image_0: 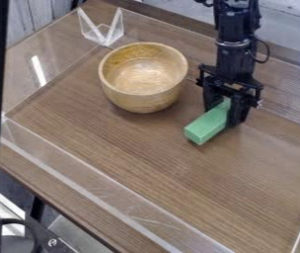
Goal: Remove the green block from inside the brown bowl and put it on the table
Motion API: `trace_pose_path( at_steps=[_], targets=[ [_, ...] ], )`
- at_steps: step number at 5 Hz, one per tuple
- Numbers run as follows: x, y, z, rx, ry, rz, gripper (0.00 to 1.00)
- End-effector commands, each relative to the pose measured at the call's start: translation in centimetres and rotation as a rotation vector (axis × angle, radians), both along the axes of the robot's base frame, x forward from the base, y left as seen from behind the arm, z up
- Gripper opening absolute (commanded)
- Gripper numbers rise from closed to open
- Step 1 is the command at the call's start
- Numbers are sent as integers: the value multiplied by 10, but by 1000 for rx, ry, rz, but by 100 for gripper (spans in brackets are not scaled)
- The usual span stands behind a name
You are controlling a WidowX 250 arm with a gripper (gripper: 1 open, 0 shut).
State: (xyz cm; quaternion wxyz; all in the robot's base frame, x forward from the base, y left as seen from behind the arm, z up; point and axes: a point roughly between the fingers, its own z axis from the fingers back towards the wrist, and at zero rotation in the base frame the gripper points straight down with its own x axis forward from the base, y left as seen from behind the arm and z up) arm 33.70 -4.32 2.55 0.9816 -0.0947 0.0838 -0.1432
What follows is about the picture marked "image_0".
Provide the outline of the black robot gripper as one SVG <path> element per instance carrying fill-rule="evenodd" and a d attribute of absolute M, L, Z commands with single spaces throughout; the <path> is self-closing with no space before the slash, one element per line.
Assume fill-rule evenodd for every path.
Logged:
<path fill-rule="evenodd" d="M 196 85 L 203 88 L 205 111 L 212 110 L 224 98 L 231 99 L 227 127 L 235 127 L 247 120 L 251 108 L 260 102 L 263 85 L 252 77 L 258 63 L 256 40 L 216 41 L 216 46 L 216 64 L 199 65 Z"/>

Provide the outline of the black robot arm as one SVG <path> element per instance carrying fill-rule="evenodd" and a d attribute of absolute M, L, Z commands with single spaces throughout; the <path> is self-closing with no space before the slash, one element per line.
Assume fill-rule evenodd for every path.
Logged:
<path fill-rule="evenodd" d="M 241 124 L 251 108 L 260 103 L 263 84 L 252 77 L 255 65 L 266 63 L 256 58 L 260 39 L 255 31 L 260 28 L 258 0 L 195 0 L 213 8 L 216 65 L 199 65 L 196 84 L 203 88 L 204 109 L 209 112 L 229 99 L 227 127 Z"/>

